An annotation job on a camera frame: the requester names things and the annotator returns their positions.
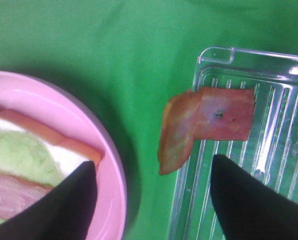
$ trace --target clear plastic tray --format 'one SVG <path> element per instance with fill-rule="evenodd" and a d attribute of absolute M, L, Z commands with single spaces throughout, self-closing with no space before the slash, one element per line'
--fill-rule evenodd
<path fill-rule="evenodd" d="M 170 240 L 222 240 L 210 197 L 211 162 L 226 154 L 258 180 L 298 203 L 298 56 L 210 47 L 198 57 L 193 89 L 202 86 L 255 90 L 248 141 L 195 141 L 178 171 Z"/>

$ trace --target black object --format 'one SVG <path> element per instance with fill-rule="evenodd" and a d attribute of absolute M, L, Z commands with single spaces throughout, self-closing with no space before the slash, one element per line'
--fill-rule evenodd
<path fill-rule="evenodd" d="M 210 191 L 227 240 L 298 240 L 298 204 L 224 155 L 213 158 Z"/>
<path fill-rule="evenodd" d="M 96 199 L 94 163 L 86 161 L 45 197 L 0 224 L 0 240 L 84 240 Z"/>

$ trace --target bacon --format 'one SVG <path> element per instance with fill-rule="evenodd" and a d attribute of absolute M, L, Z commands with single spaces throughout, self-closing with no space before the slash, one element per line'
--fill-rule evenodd
<path fill-rule="evenodd" d="M 48 186 L 0 174 L 0 219 L 15 216 L 51 190 Z"/>
<path fill-rule="evenodd" d="M 171 98 L 163 112 L 159 174 L 180 168 L 189 158 L 194 140 L 246 141 L 254 107 L 251 89 L 202 87 Z"/>

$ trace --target green fabric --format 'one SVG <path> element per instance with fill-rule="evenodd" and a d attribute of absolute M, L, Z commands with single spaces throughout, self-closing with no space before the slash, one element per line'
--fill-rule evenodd
<path fill-rule="evenodd" d="M 176 173 L 158 175 L 164 104 L 209 46 L 298 55 L 298 0 L 2 0 L 0 70 L 64 88 L 103 122 L 128 184 L 125 240 L 167 239 Z"/>

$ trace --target green tablecloth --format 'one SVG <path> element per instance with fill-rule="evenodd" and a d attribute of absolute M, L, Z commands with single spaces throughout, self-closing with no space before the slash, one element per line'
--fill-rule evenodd
<path fill-rule="evenodd" d="M 298 55 L 298 0 L 0 0 L 0 70 L 64 88 L 115 141 L 126 240 L 167 239 L 176 174 L 158 175 L 162 111 L 209 46 Z"/>

